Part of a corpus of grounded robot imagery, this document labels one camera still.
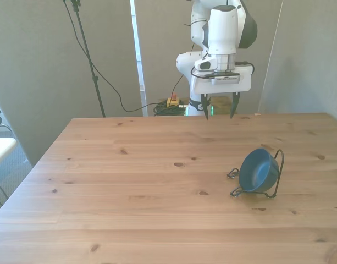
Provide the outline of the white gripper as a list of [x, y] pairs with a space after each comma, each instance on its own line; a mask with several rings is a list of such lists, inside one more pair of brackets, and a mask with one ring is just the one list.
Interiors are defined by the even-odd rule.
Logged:
[[230, 118], [232, 119], [240, 100], [240, 92], [251, 89], [252, 65], [239, 65], [235, 70], [227, 73], [202, 72], [194, 70], [191, 79], [191, 91], [201, 94], [201, 105], [208, 120], [211, 99], [208, 94], [232, 93]]

